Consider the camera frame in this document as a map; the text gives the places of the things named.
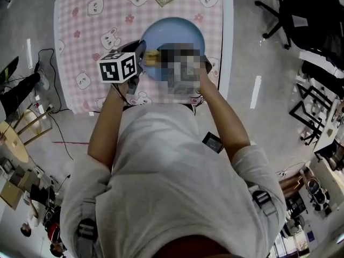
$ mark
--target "white cube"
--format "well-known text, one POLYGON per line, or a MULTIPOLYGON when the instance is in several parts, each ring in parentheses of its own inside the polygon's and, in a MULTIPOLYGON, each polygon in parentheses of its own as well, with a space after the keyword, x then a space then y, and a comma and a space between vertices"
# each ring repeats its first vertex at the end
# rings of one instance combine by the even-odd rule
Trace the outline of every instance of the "white cube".
POLYGON ((123 83, 137 74, 135 53, 110 53, 97 61, 104 83, 123 83))

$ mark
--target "wooden stool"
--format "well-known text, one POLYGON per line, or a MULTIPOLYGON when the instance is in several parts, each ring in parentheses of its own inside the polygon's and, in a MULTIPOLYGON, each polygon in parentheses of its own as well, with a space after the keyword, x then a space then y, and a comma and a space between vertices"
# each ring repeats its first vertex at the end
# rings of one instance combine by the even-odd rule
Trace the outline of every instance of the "wooden stool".
POLYGON ((17 123, 14 125, 13 128, 11 127, 10 124, 8 124, 5 121, 0 123, 0 134, 1 134, 0 138, 2 138, 2 141, 5 142, 9 150, 18 160, 22 162, 28 162, 28 153, 25 146, 28 145, 30 142, 34 141, 35 139, 39 138, 40 136, 44 135, 45 133, 47 133, 49 130, 52 129, 52 127, 44 130, 43 132, 38 133, 36 136, 26 141, 25 143, 23 143, 22 140, 20 139, 19 137, 20 134, 22 134, 25 130, 27 130, 30 126, 32 126, 42 117, 49 114, 51 110, 52 108, 47 110, 45 113, 41 114, 39 117, 31 121, 28 125, 26 125, 23 129, 21 129, 18 133, 15 131, 15 129, 20 123, 20 121, 23 119, 25 112, 19 117, 17 123))

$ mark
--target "wire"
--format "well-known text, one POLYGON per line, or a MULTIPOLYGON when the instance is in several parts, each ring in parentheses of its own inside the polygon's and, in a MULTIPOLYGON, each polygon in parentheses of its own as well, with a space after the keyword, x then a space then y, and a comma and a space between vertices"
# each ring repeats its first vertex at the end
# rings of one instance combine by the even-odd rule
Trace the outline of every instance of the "wire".
POLYGON ((64 147, 65 147, 65 149, 66 149, 66 151, 67 151, 68 156, 74 161, 74 159, 70 156, 70 154, 69 154, 69 152, 68 152, 68 149, 67 149, 67 145, 66 145, 65 139, 63 138, 63 135, 62 135, 62 132, 61 132, 61 130, 60 130, 60 127, 59 127, 58 123, 57 123, 56 120, 53 118, 53 116, 51 116, 50 114, 49 114, 49 116, 54 120, 54 122, 56 123, 56 125, 57 125, 57 127, 58 127, 58 129, 59 129, 59 131, 60 131, 61 138, 62 138, 62 141, 63 141, 63 143, 64 143, 64 147))
POLYGON ((54 50, 53 48, 48 48, 48 49, 42 49, 42 50, 40 50, 40 51, 38 52, 38 62, 37 62, 37 64, 36 64, 35 71, 37 71, 36 68, 39 67, 39 53, 42 52, 42 51, 53 51, 53 53, 52 53, 52 55, 51 55, 51 57, 50 57, 50 60, 49 60, 49 64, 50 64, 50 66, 52 66, 52 68, 53 68, 53 70, 54 70, 54 88, 55 88, 55 91, 56 91, 56 93, 57 93, 57 95, 58 95, 58 98, 59 98, 59 101, 60 101, 60 108, 59 108, 56 112, 51 112, 50 114, 56 114, 56 113, 58 113, 58 112, 61 111, 62 102, 61 102, 61 98, 60 98, 59 92, 58 92, 58 90, 57 90, 57 88, 56 88, 56 70, 55 70, 54 66, 52 65, 52 58, 53 58, 53 55, 54 55, 55 50, 54 50))
POLYGON ((299 165, 299 164, 301 164, 301 163, 306 163, 306 162, 299 162, 299 163, 295 163, 295 164, 293 164, 293 165, 291 165, 290 167, 288 167, 287 169, 284 169, 284 170, 282 170, 282 171, 277 171, 277 172, 275 172, 275 174, 278 174, 278 175, 280 175, 280 173, 283 173, 282 174, 282 177, 284 176, 284 174, 285 174, 285 172, 287 172, 290 168, 292 168, 293 166, 297 166, 297 165, 299 165))
POLYGON ((129 106, 132 106, 132 105, 127 101, 127 99, 125 98, 125 96, 122 95, 122 93, 120 92, 120 90, 119 90, 119 88, 118 88, 118 85, 115 84, 115 83, 113 83, 112 85, 113 85, 113 87, 116 89, 116 91, 117 91, 117 93, 119 94, 120 98, 121 98, 124 102, 126 102, 129 106))
POLYGON ((193 108, 195 109, 194 112, 193 112, 194 115, 196 115, 196 108, 199 107, 200 105, 202 105, 204 103, 204 101, 205 101, 205 99, 204 99, 204 97, 202 95, 200 95, 197 98, 200 98, 200 101, 199 101, 198 104, 193 105, 193 108))
POLYGON ((39 167, 39 166, 35 163, 35 161, 33 160, 33 158, 32 158, 30 155, 29 155, 28 157, 32 160, 32 162, 34 163, 35 166, 39 167))
POLYGON ((67 110, 70 110, 70 109, 62 109, 62 110, 60 110, 60 111, 58 111, 58 112, 63 112, 63 111, 67 111, 67 110))
POLYGON ((16 81, 16 80, 23 80, 23 79, 24 79, 24 77, 23 77, 23 78, 17 78, 17 79, 15 79, 15 80, 10 80, 10 81, 4 82, 4 83, 2 83, 2 84, 0 84, 0 85, 8 84, 8 83, 11 83, 11 82, 13 82, 13 81, 16 81))
POLYGON ((63 182, 62 182, 61 185, 60 185, 60 188, 56 191, 55 196, 56 196, 57 193, 59 193, 59 191, 60 191, 60 189, 61 189, 63 183, 66 181, 66 179, 67 179, 68 177, 69 177, 69 175, 63 180, 63 182))

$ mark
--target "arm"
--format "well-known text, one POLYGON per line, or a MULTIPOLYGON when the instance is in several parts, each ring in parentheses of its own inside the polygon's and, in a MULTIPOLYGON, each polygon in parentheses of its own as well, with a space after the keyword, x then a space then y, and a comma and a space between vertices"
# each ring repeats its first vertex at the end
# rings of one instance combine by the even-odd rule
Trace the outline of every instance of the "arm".
POLYGON ((32 199, 29 198, 28 202, 30 204, 30 208, 32 209, 33 216, 38 219, 38 212, 37 212, 36 208, 34 207, 34 205, 32 204, 32 199))
MULTIPOLYGON (((121 84, 119 89, 121 93, 125 95, 128 90, 128 84, 121 84)), ((124 101, 119 94, 111 88, 103 104, 102 111, 98 117, 96 127, 93 130, 88 146, 88 154, 104 164, 109 171, 112 169, 114 156, 116 154, 123 106, 124 101)))
POLYGON ((231 106, 210 81, 205 68, 200 70, 200 93, 208 103, 217 131, 230 159, 250 142, 245 128, 231 106))

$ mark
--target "checkered tablecloth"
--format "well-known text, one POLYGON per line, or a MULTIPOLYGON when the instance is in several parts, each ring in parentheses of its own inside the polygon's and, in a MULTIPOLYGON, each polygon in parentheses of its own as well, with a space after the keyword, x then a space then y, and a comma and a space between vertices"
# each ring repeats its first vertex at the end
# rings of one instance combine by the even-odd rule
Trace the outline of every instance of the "checkered tablecloth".
MULTIPOLYGON (((218 85, 222 0, 173 0, 163 8, 155 0, 59 0, 56 50, 70 109, 74 113, 98 111, 109 85, 100 81, 96 61, 109 50, 140 39, 150 25, 167 17, 185 18, 200 29, 205 55, 213 64, 209 77, 218 85)), ((127 100, 133 105, 198 103, 195 98, 167 94, 160 83, 142 73, 135 95, 128 95, 127 100)))

